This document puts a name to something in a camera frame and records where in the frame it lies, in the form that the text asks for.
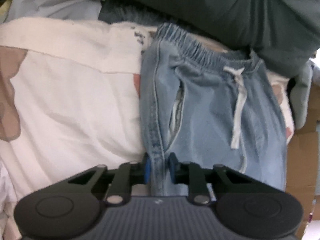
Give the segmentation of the light blue denim pants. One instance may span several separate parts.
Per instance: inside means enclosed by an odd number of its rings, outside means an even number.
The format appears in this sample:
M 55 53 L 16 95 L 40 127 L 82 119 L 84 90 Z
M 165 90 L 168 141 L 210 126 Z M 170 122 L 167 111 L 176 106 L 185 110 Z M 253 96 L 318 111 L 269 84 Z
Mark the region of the light blue denim pants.
M 181 27 L 158 27 L 140 72 L 142 138 L 151 193 L 183 196 L 168 157 L 203 168 L 222 164 L 284 190 L 286 127 L 264 61 L 253 51 L 219 53 Z

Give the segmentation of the white printed garment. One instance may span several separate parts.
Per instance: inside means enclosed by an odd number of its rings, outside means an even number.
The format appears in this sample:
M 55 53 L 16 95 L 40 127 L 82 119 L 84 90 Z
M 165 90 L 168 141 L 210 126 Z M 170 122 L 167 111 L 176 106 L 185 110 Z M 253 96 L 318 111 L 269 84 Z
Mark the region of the white printed garment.
M 209 184 L 210 204 L 193 204 L 188 193 L 153 195 L 151 173 L 121 206 L 68 185 L 97 165 L 113 170 L 148 154 L 140 72 L 157 29 L 27 17 L 1 25 L 4 239 L 292 237 L 296 225 L 282 217 L 294 199 L 241 172 L 253 180 L 252 192 L 216 200 Z

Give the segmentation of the brown cardboard box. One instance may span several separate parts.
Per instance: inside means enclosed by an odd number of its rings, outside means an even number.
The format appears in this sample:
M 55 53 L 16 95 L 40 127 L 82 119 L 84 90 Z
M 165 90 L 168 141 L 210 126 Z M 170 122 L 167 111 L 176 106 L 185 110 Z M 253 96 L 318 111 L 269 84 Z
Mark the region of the brown cardboard box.
M 302 223 L 296 233 L 302 239 L 310 213 L 318 174 L 318 133 L 319 86 L 312 85 L 310 90 L 308 114 L 305 125 L 295 131 L 288 145 L 286 191 L 296 197 L 303 207 Z

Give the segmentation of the grey sock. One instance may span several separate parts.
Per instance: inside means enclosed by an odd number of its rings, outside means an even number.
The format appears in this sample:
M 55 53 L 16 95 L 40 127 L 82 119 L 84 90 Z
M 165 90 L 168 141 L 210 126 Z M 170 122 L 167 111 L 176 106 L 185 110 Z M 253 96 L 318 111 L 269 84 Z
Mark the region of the grey sock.
M 289 101 L 296 129 L 301 129 L 306 123 L 312 75 L 312 63 L 308 61 L 302 71 L 289 81 Z

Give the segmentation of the dark blue fuzzy garment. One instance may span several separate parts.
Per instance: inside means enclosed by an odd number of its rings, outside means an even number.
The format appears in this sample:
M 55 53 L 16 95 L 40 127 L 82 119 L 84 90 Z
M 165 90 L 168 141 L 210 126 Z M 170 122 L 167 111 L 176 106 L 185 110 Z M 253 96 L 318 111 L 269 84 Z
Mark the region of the dark blue fuzzy garment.
M 108 24 L 133 22 L 143 26 L 159 26 L 162 23 L 180 24 L 180 21 L 171 15 L 140 3 L 125 0 L 103 2 L 98 20 Z

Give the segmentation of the dark green garment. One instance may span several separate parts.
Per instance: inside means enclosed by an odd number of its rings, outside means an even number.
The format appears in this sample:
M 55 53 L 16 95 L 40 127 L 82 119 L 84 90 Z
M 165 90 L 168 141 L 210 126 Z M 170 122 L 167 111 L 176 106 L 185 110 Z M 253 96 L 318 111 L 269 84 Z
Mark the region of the dark green garment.
M 319 0 L 134 0 L 184 20 L 268 68 L 298 75 L 319 48 Z

